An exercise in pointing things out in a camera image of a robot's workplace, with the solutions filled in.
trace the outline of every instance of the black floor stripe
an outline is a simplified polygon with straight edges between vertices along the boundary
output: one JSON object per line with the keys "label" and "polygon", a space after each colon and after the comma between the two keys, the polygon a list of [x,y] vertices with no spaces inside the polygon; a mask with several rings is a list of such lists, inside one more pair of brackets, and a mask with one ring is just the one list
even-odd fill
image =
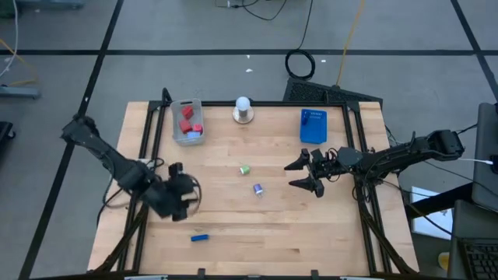
{"label": "black floor stripe", "polygon": [[[18,55],[98,55],[99,50],[17,50]],[[1,50],[0,55],[11,55]]]}
{"label": "black floor stripe", "polygon": [[[498,100],[498,85],[496,84],[495,76],[491,71],[491,68],[489,68],[488,62],[484,57],[484,53],[481,51],[481,47],[479,46],[477,40],[475,39],[474,33],[472,32],[470,26],[468,25],[468,21],[465,18],[463,11],[461,10],[461,6],[457,0],[451,0],[451,4],[453,5],[454,11],[457,13],[458,19],[460,20],[460,24],[463,27],[465,34],[467,35],[468,41],[470,42],[472,49],[476,53],[475,56],[477,57],[477,60],[481,65],[481,69],[484,72],[484,76],[486,77],[486,80],[489,83],[489,87],[491,88],[491,91],[493,91],[496,100]],[[487,51],[487,52],[489,52],[488,55],[496,55],[496,51]]]}
{"label": "black floor stripe", "polygon": [[[240,50],[108,50],[105,55],[143,55],[143,56],[180,56],[180,55],[286,55],[287,49],[240,49]],[[307,50],[313,55],[342,55],[342,50]],[[98,50],[18,50],[19,55],[98,55]],[[385,56],[466,56],[474,50],[348,50],[348,55],[385,55]],[[498,55],[498,50],[483,51],[486,55]],[[0,55],[10,55],[0,51]]]}
{"label": "black floor stripe", "polygon": [[[116,27],[117,18],[119,17],[123,2],[124,0],[117,0],[116,6],[114,7],[114,12],[112,14],[112,17],[110,18],[109,26],[107,27],[106,35],[102,42],[102,47],[100,47],[95,66],[93,67],[92,74],[90,75],[85,94],[82,98],[82,102],[78,110],[79,114],[84,114],[86,112],[86,109],[88,108],[89,99],[92,96],[92,91],[95,87],[97,77],[100,73],[103,58],[105,57],[105,52],[109,47],[110,39],[112,38],[112,33],[114,32],[114,28]],[[68,169],[69,161],[71,160],[74,147],[75,146],[73,144],[67,144],[65,147],[64,154],[62,155],[61,162],[59,163],[59,167],[57,169],[54,182],[52,183],[50,193],[48,195],[47,201],[45,202],[44,210],[41,213],[40,221],[38,222],[37,229],[35,230],[33,239],[31,240],[30,249],[28,250],[26,258],[24,259],[23,267],[21,268],[21,272],[19,273],[19,279],[24,280],[30,278],[31,272],[37,259],[38,252],[40,251],[41,244],[45,237],[45,233],[47,232],[47,227],[50,222],[52,212],[54,211],[55,202],[57,201],[59,191],[61,190],[62,182],[64,181],[64,176],[66,170]]]}

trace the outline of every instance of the clear plastic bin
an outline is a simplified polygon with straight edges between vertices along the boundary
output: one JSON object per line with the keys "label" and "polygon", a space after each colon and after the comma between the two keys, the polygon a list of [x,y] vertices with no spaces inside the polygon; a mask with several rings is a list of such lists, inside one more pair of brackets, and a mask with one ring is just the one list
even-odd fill
{"label": "clear plastic bin", "polygon": [[[191,126],[193,127],[194,124],[202,125],[202,134],[199,137],[188,138],[187,135],[184,134],[180,129],[180,125],[178,124],[178,122],[184,119],[184,115],[181,113],[181,109],[185,106],[192,106],[192,108],[194,109],[194,115],[189,120]],[[204,127],[204,120],[202,119],[201,100],[194,98],[191,100],[174,101],[170,105],[170,108],[171,108],[171,113],[173,114],[173,139],[179,145],[202,144],[205,138],[205,127]]]}

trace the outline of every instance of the blue object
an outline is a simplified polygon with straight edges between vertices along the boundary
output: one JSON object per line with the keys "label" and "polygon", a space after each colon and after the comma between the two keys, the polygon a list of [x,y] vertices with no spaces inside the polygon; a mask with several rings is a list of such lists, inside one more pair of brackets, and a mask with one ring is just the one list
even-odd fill
{"label": "blue object", "polygon": [[303,143],[321,144],[327,141],[327,112],[301,110],[300,139]]}
{"label": "blue object", "polygon": [[200,236],[192,236],[190,238],[190,240],[192,242],[194,242],[194,241],[200,241],[200,240],[208,240],[208,239],[209,239],[209,235],[207,235],[207,234],[202,234]]}

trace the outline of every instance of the keyboard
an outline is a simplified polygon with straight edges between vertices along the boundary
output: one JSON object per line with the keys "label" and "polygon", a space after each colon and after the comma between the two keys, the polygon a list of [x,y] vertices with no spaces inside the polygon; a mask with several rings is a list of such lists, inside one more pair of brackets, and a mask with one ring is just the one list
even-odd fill
{"label": "keyboard", "polygon": [[498,279],[498,240],[459,239],[468,279]]}
{"label": "keyboard", "polygon": [[382,107],[382,99],[361,93],[354,93],[340,89],[337,86],[324,86],[314,82],[306,82],[299,79],[289,78],[287,80],[284,101],[373,101],[379,102]]}

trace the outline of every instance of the small purple can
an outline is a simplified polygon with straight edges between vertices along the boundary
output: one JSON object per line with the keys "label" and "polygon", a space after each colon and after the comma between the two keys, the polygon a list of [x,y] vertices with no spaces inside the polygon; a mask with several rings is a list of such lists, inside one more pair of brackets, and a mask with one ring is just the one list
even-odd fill
{"label": "small purple can", "polygon": [[261,187],[260,184],[255,184],[255,186],[254,186],[254,193],[258,197],[262,197],[263,196],[263,188]]}

